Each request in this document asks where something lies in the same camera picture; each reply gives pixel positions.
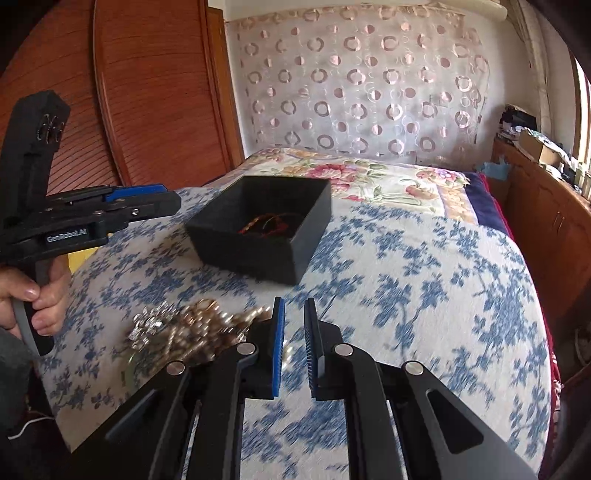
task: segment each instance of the bed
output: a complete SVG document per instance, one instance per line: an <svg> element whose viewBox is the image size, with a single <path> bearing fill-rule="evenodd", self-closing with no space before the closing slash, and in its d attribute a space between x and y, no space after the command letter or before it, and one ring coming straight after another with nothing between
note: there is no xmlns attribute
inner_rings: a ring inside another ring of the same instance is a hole
<svg viewBox="0 0 591 480"><path fill-rule="evenodd" d="M333 218L296 287L203 265L183 222L241 175L330 178ZM377 361L427 365L538 471L553 394L550 338L531 277L477 174L290 148L253 155L169 219L116 233L74 275L63 332L41 373L76 448L128 398L125 336L144 306L217 299L227 312L286 300L293 347L280 398L246 405L243 478L347 478L341 402L307 386L303 303Z"/></svg>

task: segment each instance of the navy blue fabric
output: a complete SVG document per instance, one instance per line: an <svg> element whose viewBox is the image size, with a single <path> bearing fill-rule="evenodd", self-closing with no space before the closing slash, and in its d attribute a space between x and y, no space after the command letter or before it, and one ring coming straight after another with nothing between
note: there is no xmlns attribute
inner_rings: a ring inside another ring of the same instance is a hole
<svg viewBox="0 0 591 480"><path fill-rule="evenodd" d="M470 180L470 185L466 185L465 187L466 194L476 212L478 223L509 235L509 232L505 227L505 222L496 209L494 199L492 195L486 191L486 187L480 178L480 175L471 172L465 173L464 175Z"/></svg>

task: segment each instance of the screw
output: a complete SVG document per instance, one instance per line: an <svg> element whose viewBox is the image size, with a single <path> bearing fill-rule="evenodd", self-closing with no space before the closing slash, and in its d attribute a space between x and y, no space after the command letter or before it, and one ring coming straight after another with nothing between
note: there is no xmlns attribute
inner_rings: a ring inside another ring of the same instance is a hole
<svg viewBox="0 0 591 480"><path fill-rule="evenodd" d="M421 375L425 371L419 362L409 362L404 366L404 368L411 375Z"/></svg>
<svg viewBox="0 0 591 480"><path fill-rule="evenodd" d="M346 343L340 343L335 347L335 353L340 356L353 355L353 347Z"/></svg>
<svg viewBox="0 0 591 480"><path fill-rule="evenodd" d="M255 352L256 347L251 343L241 343L236 350L241 355L252 355Z"/></svg>
<svg viewBox="0 0 591 480"><path fill-rule="evenodd" d="M172 375L173 377L175 377L176 375L180 375L181 373L184 372L184 363L182 362L170 362L167 366L166 366L166 373L168 375Z"/></svg>

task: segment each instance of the wooden wardrobe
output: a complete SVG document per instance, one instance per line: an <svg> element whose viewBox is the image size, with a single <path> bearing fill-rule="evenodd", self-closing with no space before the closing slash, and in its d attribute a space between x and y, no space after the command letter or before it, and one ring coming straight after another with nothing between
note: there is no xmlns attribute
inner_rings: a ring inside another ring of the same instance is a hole
<svg viewBox="0 0 591 480"><path fill-rule="evenodd" d="M0 77L0 138L47 89L72 108L49 193L201 186L243 161L223 12L205 0L61 0Z"/></svg>

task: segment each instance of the wooden dresser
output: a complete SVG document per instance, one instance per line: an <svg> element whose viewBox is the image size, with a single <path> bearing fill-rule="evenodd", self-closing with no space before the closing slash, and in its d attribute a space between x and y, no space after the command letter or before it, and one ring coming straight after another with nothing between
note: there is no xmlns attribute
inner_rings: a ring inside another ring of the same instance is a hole
<svg viewBox="0 0 591 480"><path fill-rule="evenodd" d="M591 320L591 207L567 183L495 140L493 161L501 155L513 165L503 211L558 344Z"/></svg>

